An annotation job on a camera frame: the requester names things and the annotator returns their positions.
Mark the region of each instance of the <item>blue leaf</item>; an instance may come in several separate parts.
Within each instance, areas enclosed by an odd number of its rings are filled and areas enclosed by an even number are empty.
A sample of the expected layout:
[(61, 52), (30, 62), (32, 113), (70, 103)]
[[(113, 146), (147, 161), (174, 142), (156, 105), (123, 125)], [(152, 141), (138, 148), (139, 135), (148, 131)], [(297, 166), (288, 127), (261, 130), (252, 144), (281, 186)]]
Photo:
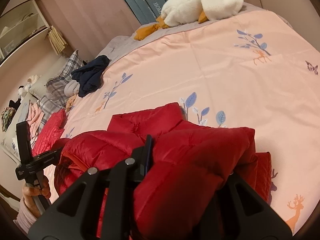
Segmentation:
[(196, 92), (193, 92), (186, 100), (186, 108), (189, 108), (195, 104), (197, 100)]
[(255, 38), (257, 39), (261, 39), (263, 37), (263, 35), (261, 33), (254, 35)]
[(207, 107), (207, 108), (203, 109), (203, 110), (201, 111), (201, 116), (205, 116), (206, 114), (209, 113), (209, 111), (210, 111), (210, 107)]
[(260, 45), (261, 49), (266, 49), (267, 48), (267, 44), (264, 42)]
[(131, 78), (132, 75), (133, 75), (133, 74), (131, 74), (130, 76), (127, 76), (127, 77), (121, 82), (121, 84), (124, 83), (124, 82), (126, 82), (129, 78)]
[(113, 97), (117, 92), (112, 92), (110, 98)]
[(218, 125), (222, 125), (226, 121), (226, 114), (223, 111), (219, 111), (216, 115), (216, 121)]
[(237, 30), (237, 33), (239, 33), (240, 35), (247, 35), (246, 33), (240, 31), (240, 30)]

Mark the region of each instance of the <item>person's arm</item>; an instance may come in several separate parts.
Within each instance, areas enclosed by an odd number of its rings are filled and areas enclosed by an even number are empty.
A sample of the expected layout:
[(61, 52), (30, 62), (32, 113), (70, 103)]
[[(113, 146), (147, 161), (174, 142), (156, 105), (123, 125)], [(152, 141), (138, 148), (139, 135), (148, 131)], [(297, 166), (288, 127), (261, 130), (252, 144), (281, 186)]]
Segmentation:
[(46, 176), (44, 176), (43, 185), (44, 188), (41, 191), (38, 188), (27, 187), (26, 184), (22, 188), (23, 197), (20, 201), (20, 210), (17, 219), (13, 222), (26, 234), (37, 218), (41, 216), (32, 197), (42, 194), (46, 199), (49, 199), (51, 196), (49, 180)]

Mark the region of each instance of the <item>orange deer print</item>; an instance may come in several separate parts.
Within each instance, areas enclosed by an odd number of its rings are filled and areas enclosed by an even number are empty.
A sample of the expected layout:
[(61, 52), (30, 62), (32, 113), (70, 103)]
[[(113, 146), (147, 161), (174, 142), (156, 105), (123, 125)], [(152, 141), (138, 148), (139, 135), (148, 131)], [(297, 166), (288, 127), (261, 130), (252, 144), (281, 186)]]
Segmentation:
[(296, 211), (296, 214), (290, 218), (288, 221), (286, 221), (286, 223), (288, 224), (288, 226), (291, 228), (292, 233), (294, 233), (294, 228), (296, 226), (296, 223), (299, 219), (300, 216), (300, 212), (301, 209), (304, 208), (304, 206), (302, 205), (302, 202), (304, 201), (304, 197), (303, 196), (298, 196), (298, 194), (295, 196), (295, 198), (293, 199), (293, 207), (291, 206), (291, 201), (288, 202), (288, 207), (290, 209), (294, 209)]
[(104, 102), (102, 102), (102, 103), (101, 103), (101, 106), (99, 106), (99, 107), (96, 109), (96, 111), (94, 111), (94, 112), (95, 112), (95, 113), (96, 113), (96, 112), (99, 112), (99, 111), (101, 110), (103, 104), (104, 104)]
[(256, 64), (256, 61), (255, 61), (256, 59), (258, 59), (261, 63), (264, 63), (264, 62), (261, 60), (262, 58), (264, 59), (265, 62), (267, 62), (266, 58), (271, 61), (271, 59), (269, 59), (268, 56), (266, 56), (266, 55), (263, 53), (262, 50), (254, 49), (253, 52), (256, 53), (256, 54), (259, 54), (259, 57), (256, 57), (256, 58), (253, 59), (253, 63), (254, 63), (255, 65), (257, 65), (257, 64)]

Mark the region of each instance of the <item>butterfly print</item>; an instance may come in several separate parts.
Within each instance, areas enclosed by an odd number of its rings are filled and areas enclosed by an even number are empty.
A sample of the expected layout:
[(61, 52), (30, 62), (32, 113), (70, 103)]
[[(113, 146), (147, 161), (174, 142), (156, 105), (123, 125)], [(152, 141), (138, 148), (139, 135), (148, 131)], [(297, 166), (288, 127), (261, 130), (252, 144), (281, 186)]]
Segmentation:
[(308, 70), (314, 72), (317, 75), (318, 74), (318, 65), (316, 65), (314, 67), (311, 63), (309, 63), (307, 61), (306, 61), (306, 63), (307, 63)]

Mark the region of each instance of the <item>human hand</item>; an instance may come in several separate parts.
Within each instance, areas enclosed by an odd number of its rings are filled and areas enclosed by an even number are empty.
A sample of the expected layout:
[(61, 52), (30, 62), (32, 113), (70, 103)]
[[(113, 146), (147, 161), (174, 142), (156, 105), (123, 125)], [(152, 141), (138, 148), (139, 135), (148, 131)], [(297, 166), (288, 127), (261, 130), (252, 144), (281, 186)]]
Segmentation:
[(43, 177), (43, 189), (39, 190), (35, 187), (28, 187), (26, 184), (23, 185), (22, 194), (24, 197), (24, 203), (26, 204), (29, 211), (36, 217), (39, 218), (41, 216), (36, 203), (33, 200), (33, 196), (43, 195), (46, 199), (51, 197), (49, 180), (46, 176)]

